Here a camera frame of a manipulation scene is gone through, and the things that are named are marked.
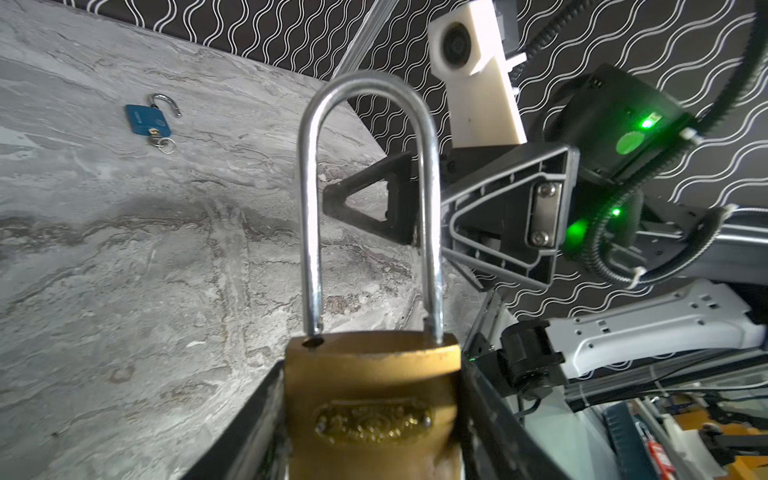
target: padlock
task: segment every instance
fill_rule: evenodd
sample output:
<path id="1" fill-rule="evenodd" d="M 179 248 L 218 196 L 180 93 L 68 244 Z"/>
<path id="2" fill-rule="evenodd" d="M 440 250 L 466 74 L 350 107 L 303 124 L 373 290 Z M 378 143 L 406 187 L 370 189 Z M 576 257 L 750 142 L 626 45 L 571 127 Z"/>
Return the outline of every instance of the padlock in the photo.
<path id="1" fill-rule="evenodd" d="M 163 111 L 155 104 L 155 99 L 168 102 L 173 108 L 174 114 L 181 117 L 181 110 L 173 98 L 165 94 L 152 94 L 149 96 L 149 106 L 125 105 L 125 114 L 128 116 L 128 123 L 131 124 L 131 131 L 150 137 L 152 136 L 151 130 L 154 129 L 160 137 L 170 137 L 170 127 L 165 120 Z"/>
<path id="2" fill-rule="evenodd" d="M 347 98 L 381 94 L 414 124 L 419 144 L 424 332 L 322 333 L 317 138 L 330 110 Z M 289 474 L 304 478 L 458 480 L 458 341 L 442 330 L 438 147 L 423 99 L 394 75 L 360 71 L 315 95 L 299 132 L 305 336 L 285 359 Z"/>

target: marble tabletop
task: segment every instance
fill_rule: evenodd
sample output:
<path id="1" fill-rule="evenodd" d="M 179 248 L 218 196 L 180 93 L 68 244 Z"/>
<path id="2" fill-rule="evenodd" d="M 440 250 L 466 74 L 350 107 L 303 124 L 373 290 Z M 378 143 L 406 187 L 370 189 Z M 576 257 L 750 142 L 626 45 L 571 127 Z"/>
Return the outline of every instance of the marble tabletop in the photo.
<path id="1" fill-rule="evenodd" d="M 296 133 L 322 83 L 52 2 L 2 11 L 0 472 L 179 478 L 301 333 Z M 127 125 L 152 92 L 183 114 L 160 104 L 171 155 Z M 344 104 L 321 185 L 382 157 Z M 322 233 L 327 329 L 418 326 L 411 249 Z M 478 294 L 446 277 L 465 332 Z"/>

